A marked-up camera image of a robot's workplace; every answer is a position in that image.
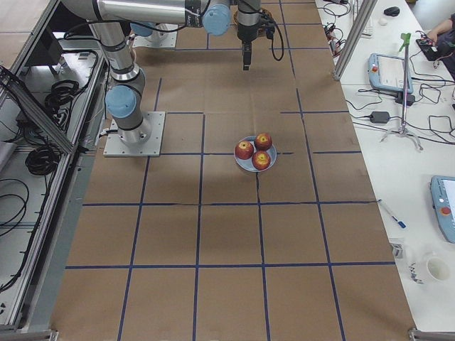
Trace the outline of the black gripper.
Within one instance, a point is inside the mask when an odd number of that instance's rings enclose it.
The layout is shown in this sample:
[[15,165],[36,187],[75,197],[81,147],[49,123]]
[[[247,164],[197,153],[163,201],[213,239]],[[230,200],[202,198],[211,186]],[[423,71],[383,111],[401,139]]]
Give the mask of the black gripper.
[[237,37],[242,41],[242,69],[249,70],[251,65],[251,42],[258,37],[258,23],[251,26],[238,23]]

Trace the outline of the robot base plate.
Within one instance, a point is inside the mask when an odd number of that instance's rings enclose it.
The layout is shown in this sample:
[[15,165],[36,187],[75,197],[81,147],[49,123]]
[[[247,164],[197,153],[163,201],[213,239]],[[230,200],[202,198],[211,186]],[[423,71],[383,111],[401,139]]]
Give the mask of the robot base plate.
[[176,47],[177,33],[157,33],[150,36],[135,36],[132,43],[133,48],[155,48],[155,49],[172,49]]

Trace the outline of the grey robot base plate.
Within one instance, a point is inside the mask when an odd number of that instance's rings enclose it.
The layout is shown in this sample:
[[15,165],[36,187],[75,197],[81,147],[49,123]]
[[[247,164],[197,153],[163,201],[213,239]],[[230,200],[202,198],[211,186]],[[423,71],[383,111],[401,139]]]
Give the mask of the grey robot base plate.
[[115,119],[109,127],[105,157],[159,157],[165,127],[165,112],[143,112],[143,121],[135,130],[123,130]]

